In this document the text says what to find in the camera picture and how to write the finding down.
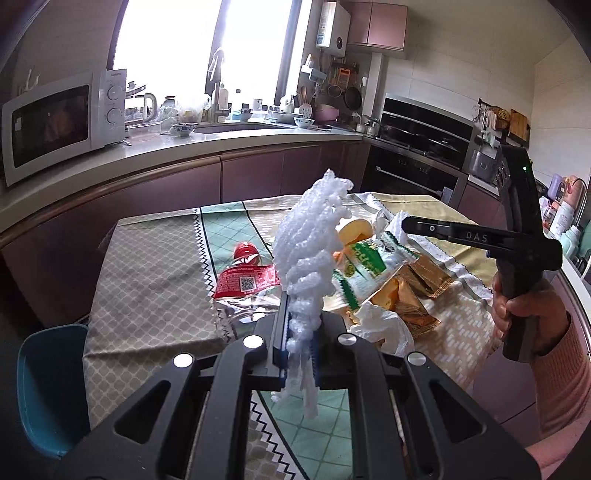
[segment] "pink sweater sleeve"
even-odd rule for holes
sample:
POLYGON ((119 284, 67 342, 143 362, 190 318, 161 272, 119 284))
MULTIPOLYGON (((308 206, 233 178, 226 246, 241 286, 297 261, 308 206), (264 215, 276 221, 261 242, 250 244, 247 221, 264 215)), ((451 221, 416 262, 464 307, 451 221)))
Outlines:
POLYGON ((547 478, 578 441, 591 419, 591 364, 574 323, 554 349, 536 358, 534 372, 543 440, 528 451, 547 478))

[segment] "patterned tablecloth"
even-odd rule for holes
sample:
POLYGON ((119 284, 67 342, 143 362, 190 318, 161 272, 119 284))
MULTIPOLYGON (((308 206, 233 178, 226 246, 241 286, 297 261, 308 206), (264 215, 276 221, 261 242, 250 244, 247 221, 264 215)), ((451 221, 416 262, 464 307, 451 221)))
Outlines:
MULTIPOLYGON (((90 313, 84 369, 90 425, 95 427, 179 352, 196 356, 223 349, 211 294, 239 241, 254 243, 264 263, 281 219, 299 196, 214 205, 120 220, 112 232, 90 313)), ((349 195, 353 215, 377 208, 442 220, 467 221, 427 196, 349 195)), ((482 251, 422 239, 413 247, 459 281, 427 304, 441 325, 417 341, 461 386, 467 387, 492 346, 485 287, 496 271, 482 251)), ((351 475, 348 397, 321 392, 319 417, 303 418, 301 399, 274 405, 253 393, 246 478, 346 479, 351 475)))

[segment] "white water heater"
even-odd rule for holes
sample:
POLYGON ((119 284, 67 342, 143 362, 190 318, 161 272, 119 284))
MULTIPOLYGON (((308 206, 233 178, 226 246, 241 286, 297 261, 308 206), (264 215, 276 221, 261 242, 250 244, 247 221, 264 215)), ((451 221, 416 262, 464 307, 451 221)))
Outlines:
POLYGON ((322 5, 316 47, 326 48, 326 53, 335 57, 345 56, 351 15, 338 2, 322 5))

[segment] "wooden cutting board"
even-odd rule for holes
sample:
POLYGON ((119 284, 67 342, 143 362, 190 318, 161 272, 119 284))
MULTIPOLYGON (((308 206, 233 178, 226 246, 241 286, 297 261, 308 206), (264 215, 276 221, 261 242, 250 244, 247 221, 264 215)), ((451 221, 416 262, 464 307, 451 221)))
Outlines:
POLYGON ((509 133, 518 136, 524 141, 527 141, 527 117, 525 115, 521 115, 521 113, 513 109, 511 109, 511 123, 509 125, 509 133))

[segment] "window frame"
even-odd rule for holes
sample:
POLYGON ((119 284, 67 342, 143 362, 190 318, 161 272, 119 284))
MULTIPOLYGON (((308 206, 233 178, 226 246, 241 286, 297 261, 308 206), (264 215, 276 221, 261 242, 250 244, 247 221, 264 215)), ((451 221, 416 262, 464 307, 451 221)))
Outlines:
MULTIPOLYGON (((216 26, 213 31, 212 48, 209 53, 211 59, 214 52, 222 45, 222 38, 226 28, 226 14, 230 7, 232 0, 222 0, 220 10, 217 14, 216 26)), ((287 19, 287 28, 285 29, 285 38, 283 40, 283 51, 281 53, 281 61, 279 72, 277 74, 277 86, 275 87, 275 105, 279 105, 281 97, 285 95, 287 90, 287 79, 289 77, 291 56, 293 55, 294 42, 296 40, 297 23, 300 17, 302 0, 291 0, 291 8, 289 17, 287 19)), ((117 41, 119 40, 119 33, 121 32, 121 25, 129 0, 123 0, 117 19, 115 21, 115 28, 113 29, 113 36, 111 37, 111 44, 109 46, 109 54, 107 56, 107 70, 113 69, 115 62, 115 51, 117 50, 117 41)), ((208 81, 207 77, 204 82, 204 92, 209 95, 213 92, 213 85, 208 81)))

